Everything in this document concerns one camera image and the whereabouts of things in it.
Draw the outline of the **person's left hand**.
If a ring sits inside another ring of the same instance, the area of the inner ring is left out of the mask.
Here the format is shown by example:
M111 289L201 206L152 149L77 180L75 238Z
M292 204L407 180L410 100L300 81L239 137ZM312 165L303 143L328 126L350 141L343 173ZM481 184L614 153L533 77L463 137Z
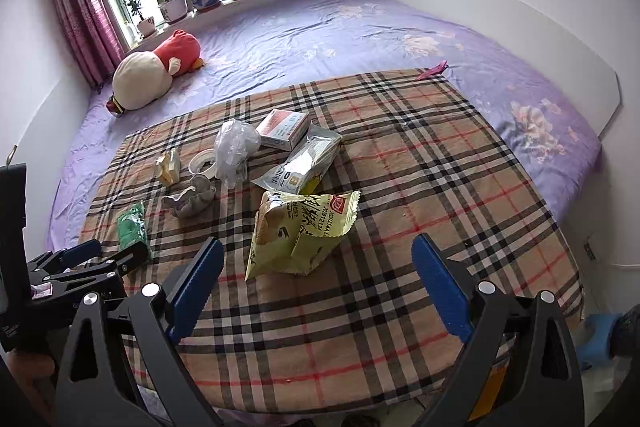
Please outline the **person's left hand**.
M55 370L53 360L47 355L34 355L13 350L6 355L6 364L30 403L34 407L46 409L48 403L46 396L40 390L40 381L53 375Z

